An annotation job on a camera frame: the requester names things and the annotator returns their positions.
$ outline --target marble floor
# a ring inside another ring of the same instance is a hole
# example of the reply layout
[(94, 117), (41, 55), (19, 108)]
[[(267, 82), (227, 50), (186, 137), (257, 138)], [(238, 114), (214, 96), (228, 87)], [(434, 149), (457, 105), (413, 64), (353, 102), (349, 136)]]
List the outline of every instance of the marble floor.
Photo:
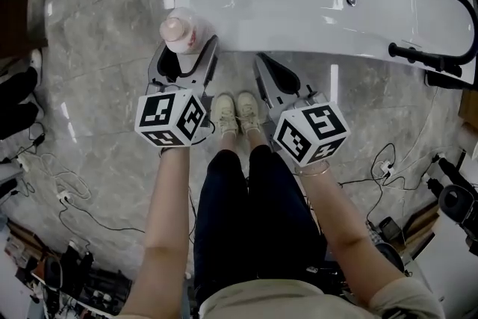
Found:
[[(63, 206), (55, 191), (61, 182), (74, 185), (83, 195), (90, 193), (89, 199), (75, 198), (75, 203), (105, 225), (144, 228), (159, 158), (158, 151), (134, 132), (134, 115), (137, 98), (146, 89), (146, 68), (160, 40), (158, 27), (173, 3), (45, 0), (49, 47), (43, 50), (44, 78), (37, 96), (46, 111), (47, 135), (38, 149), (42, 157), (26, 155), (30, 169), (25, 176), (36, 193), (29, 198), (14, 196), (1, 209), (53, 249), (65, 250), (72, 237), (58, 220)], [(271, 55), (300, 67), (326, 95), (330, 65), (339, 65), (338, 104), (352, 129), (331, 161), (340, 182), (369, 177), (374, 157), (389, 142), (397, 148), (396, 168), (406, 170), (401, 175), (408, 188), (418, 183), (432, 153), (446, 152), (456, 160), (461, 92), (425, 87), (423, 72), (408, 66), (324, 54)], [(208, 92), (256, 92), (253, 58), (254, 53), (222, 53)], [(27, 132), (9, 137), (0, 143), (0, 155), (13, 155), (27, 142)], [(190, 188), (196, 205), (206, 167), (216, 151), (214, 137), (191, 150)], [(246, 150), (241, 151), (247, 171)], [(381, 159), (385, 158), (390, 159), (391, 153)], [(52, 176), (62, 173), (63, 167), (78, 174), (87, 189), (71, 174), (61, 176), (63, 181)], [(374, 223), (387, 216), (401, 221), (434, 198), (423, 187), (405, 192), (401, 182), (394, 186), (384, 188), (370, 216)], [(344, 190), (364, 216), (379, 198), (373, 182), (345, 185)], [(62, 218), (91, 242), (100, 266), (135, 276), (142, 257), (142, 234), (110, 232), (72, 208)]]

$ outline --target black pants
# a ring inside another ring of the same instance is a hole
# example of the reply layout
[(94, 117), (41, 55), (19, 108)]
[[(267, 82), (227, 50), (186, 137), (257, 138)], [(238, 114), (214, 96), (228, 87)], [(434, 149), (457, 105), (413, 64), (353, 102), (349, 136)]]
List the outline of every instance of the black pants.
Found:
[(32, 102), (20, 104), (37, 85), (37, 71), (30, 67), (0, 84), (0, 140), (29, 128), (38, 114)]
[(322, 288), (326, 240), (294, 176), (268, 146), (249, 160), (249, 192), (239, 158), (219, 152), (202, 187), (194, 243), (198, 304), (229, 285), (296, 279)]

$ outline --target black and white cube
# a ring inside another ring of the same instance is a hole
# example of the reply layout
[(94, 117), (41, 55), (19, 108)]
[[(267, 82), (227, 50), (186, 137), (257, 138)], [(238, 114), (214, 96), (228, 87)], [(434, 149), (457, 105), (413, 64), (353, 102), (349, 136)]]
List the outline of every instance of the black and white cube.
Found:
[(191, 146), (206, 111), (192, 90), (141, 96), (134, 130), (157, 147)]
[(284, 111), (274, 140), (300, 166), (333, 156), (350, 135), (334, 102)]

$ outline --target beige shirt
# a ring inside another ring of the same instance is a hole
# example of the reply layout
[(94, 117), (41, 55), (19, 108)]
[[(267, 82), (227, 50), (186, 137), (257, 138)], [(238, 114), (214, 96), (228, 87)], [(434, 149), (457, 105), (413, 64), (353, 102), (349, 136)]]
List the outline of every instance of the beige shirt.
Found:
[[(398, 279), (375, 294), (369, 309), (354, 306), (305, 282), (259, 279), (232, 285), (209, 297), (199, 310), (203, 319), (373, 319), (401, 309), (417, 318), (445, 318), (441, 305), (419, 281)], [(120, 319), (139, 319), (119, 316)]]

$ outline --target shoelace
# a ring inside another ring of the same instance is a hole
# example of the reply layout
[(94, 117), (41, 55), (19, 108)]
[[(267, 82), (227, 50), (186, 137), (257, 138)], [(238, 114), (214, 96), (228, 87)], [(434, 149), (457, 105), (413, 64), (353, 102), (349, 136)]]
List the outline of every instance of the shoelace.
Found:
[(244, 122), (247, 122), (247, 123), (252, 123), (254, 118), (255, 118), (255, 113), (254, 113), (254, 110), (252, 108), (252, 105), (251, 104), (243, 105), (242, 112), (243, 112), (242, 113), (243, 116), (238, 117), (238, 120), (244, 121)]
[(234, 114), (231, 112), (231, 111), (228, 111), (227, 109), (226, 110), (223, 110), (223, 112), (221, 113), (222, 116), (219, 118), (219, 127), (223, 127), (223, 126), (227, 126), (229, 125), (229, 123), (233, 120), (235, 120), (235, 116)]

